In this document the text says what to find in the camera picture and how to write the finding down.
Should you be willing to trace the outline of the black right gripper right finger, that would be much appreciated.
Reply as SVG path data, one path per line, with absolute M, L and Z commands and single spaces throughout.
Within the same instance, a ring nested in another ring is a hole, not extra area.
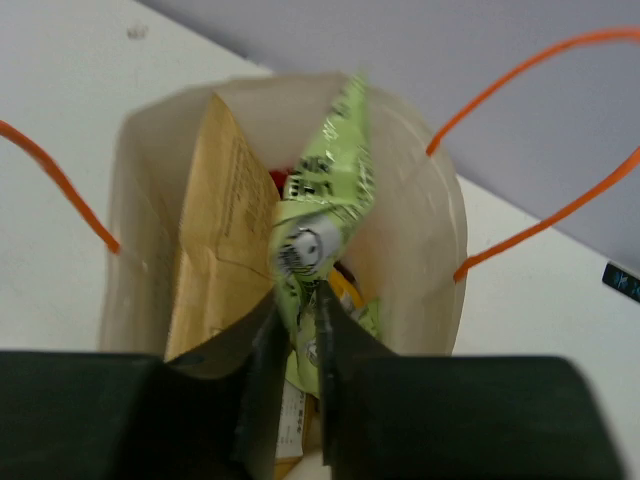
M 402 356 L 316 291 L 335 479 L 622 479 L 588 383 L 554 356 Z

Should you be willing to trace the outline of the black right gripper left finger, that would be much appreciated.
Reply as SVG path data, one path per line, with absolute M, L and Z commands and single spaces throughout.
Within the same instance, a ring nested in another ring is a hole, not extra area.
M 269 479 L 289 340 L 274 297 L 172 361 L 5 351 L 5 479 Z

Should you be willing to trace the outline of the yellow M&M's packet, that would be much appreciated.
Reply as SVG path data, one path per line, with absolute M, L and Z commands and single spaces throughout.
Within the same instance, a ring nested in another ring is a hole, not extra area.
M 365 306 L 365 302 L 356 288 L 338 269 L 333 268 L 328 276 L 329 285 L 348 314 Z

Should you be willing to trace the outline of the yellow chips bag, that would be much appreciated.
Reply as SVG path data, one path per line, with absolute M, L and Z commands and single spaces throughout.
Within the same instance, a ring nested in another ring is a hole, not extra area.
M 231 110 L 213 96 L 183 202 L 166 359 L 218 335 L 269 292 L 268 243 L 279 199 Z

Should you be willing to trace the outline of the light green snack packet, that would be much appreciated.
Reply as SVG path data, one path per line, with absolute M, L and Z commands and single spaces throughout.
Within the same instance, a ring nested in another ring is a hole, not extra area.
M 319 394 L 316 291 L 375 198 L 367 89 L 363 75 L 341 87 L 275 210 L 269 255 L 275 298 L 293 345 L 285 378 L 313 396 Z

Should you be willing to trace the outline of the red candy packet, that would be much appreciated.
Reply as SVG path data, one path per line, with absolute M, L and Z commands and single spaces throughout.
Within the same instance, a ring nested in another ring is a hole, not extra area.
M 284 197 L 287 181 L 289 176 L 293 173 L 292 169 L 285 170 L 270 170 L 269 174 L 273 183 L 279 193 L 280 198 Z

